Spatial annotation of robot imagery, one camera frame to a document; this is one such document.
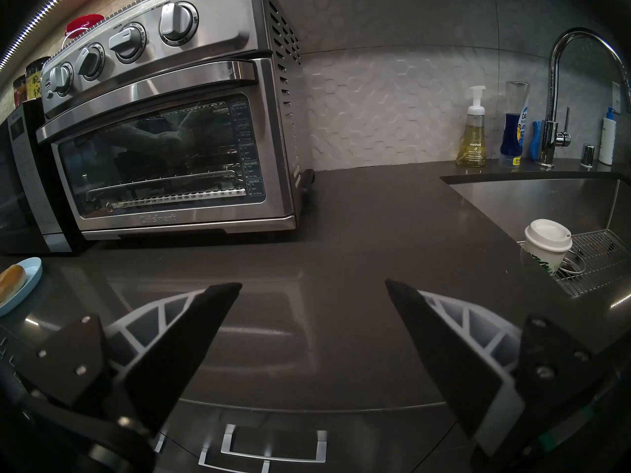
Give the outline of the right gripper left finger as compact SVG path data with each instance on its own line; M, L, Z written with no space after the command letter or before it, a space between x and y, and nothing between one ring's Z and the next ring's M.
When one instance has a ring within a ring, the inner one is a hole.
M71 421L155 434L208 353L241 283L152 302L104 327L85 313L17 361L27 392Z

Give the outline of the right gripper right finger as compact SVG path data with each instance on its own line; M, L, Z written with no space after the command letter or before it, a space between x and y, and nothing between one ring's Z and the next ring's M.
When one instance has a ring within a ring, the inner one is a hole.
M483 455L517 455L587 405L603 359L540 314L521 327L480 305L386 280L424 368Z

